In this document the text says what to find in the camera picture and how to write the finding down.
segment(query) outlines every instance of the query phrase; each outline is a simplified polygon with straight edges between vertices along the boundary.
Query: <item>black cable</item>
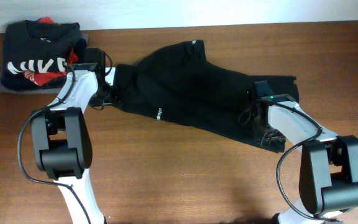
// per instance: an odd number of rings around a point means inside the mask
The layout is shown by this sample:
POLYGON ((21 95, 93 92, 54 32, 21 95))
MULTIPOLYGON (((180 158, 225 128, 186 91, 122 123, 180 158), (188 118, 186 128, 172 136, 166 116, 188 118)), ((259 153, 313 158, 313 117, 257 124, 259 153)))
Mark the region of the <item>black cable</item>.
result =
MULTIPOLYGON (((313 120, 312 118, 310 118, 308 115, 302 113, 301 111, 298 111, 296 108, 292 108, 292 107, 289 107, 289 106, 285 106, 285 105, 282 105, 280 103, 275 103, 275 102, 272 102, 270 100, 257 100, 255 101, 254 103, 258 103, 258 102, 263 102, 263 103, 268 103, 270 106, 271 105, 276 105, 276 106, 279 106, 281 108, 285 108, 287 110, 290 110, 292 113, 297 113, 299 114, 300 116, 304 117, 305 119, 307 119, 309 122, 311 122, 314 126, 316 126, 317 128, 317 132, 314 136, 308 138, 308 139, 305 139, 301 142, 299 142, 298 144, 295 144, 294 146, 292 146, 291 148, 289 148, 289 150, 287 150, 282 156, 281 158, 278 160, 278 163, 277 163, 277 167, 276 167, 276 180, 277 180, 277 185, 278 185, 278 189, 280 190, 280 193, 281 195, 283 196, 285 202, 290 206, 290 208, 292 208, 292 210, 294 210, 297 214, 299 214, 300 216, 302 216, 303 218, 307 218, 307 219, 310 219, 310 220, 316 220, 316 221, 326 221, 326 220, 330 220, 329 218, 320 218, 320 217, 312 217, 312 216, 309 216, 305 213, 303 213, 302 211, 300 211, 299 209, 297 209, 290 201, 290 199, 288 199, 287 195, 285 194, 284 190, 283 190, 283 186, 282 186, 282 183, 281 183, 281 180, 280 180, 280 169, 281 169, 281 165, 284 161, 284 159, 287 157, 287 155, 289 155, 291 152, 293 152, 295 149, 297 149, 299 146, 301 146, 302 144, 304 144, 305 142, 308 142, 308 141, 312 141, 316 138, 318 138, 318 136, 320 136, 320 134, 323 132, 323 128, 315 121, 313 120)), ((252 113, 252 105, 254 104, 252 103, 251 106, 250 106, 250 112, 249 114, 251 115, 252 113)))
POLYGON ((32 113, 32 115, 30 115, 26 121, 24 122, 23 124, 23 127, 20 131, 20 134, 19 134, 19 140, 17 141, 17 159, 19 161, 19 167, 20 167, 20 170, 22 171, 24 177, 27 179, 27 180, 30 180, 30 181, 33 181, 35 183, 38 183, 38 184, 45 184, 45 185, 54 185, 54 186, 61 186, 61 187, 65 187, 67 188, 72 194, 73 196, 75 197, 75 199, 77 200, 77 202, 80 204, 82 210, 84 211, 84 214, 86 216, 86 219, 88 220, 88 223, 91 224, 91 220, 90 220, 90 217, 88 215, 88 212, 86 212, 86 209, 84 207, 84 205, 82 204, 80 198, 78 198, 77 194, 75 193, 75 191, 73 190, 73 186, 72 185, 67 185, 67 184, 61 184, 61 183, 55 183, 55 182, 49 182, 49 181, 43 181, 43 180, 37 180, 37 179, 34 179, 32 177, 30 177, 28 175, 28 173, 25 171, 24 169, 24 166, 23 166, 23 163, 22 163, 22 154, 21 154, 21 148, 22 148, 22 139, 23 139, 23 135, 24 135, 24 131, 25 131, 25 128, 27 127, 27 125, 29 125, 29 123, 35 118, 37 117, 38 115, 46 112, 47 110, 49 110, 50 108, 53 108, 55 106, 58 106, 60 104, 62 104, 67 98, 68 96, 70 95, 73 87, 74 87, 74 84, 76 82, 75 80, 75 72, 74 72, 74 69, 71 65, 68 66, 70 71, 72 72, 73 74, 73 79, 71 81, 71 85, 66 93, 66 95, 62 98, 62 99, 59 99, 58 98, 58 102, 57 103, 54 103, 52 105, 49 105, 49 106, 46 106, 44 108, 41 108, 39 110, 37 110, 36 112, 32 113))
POLYGON ((111 60, 111 57, 106 52, 104 54, 107 56, 107 58, 110 61, 110 70, 108 72, 106 72, 106 75, 109 75, 112 70, 112 60, 111 60))

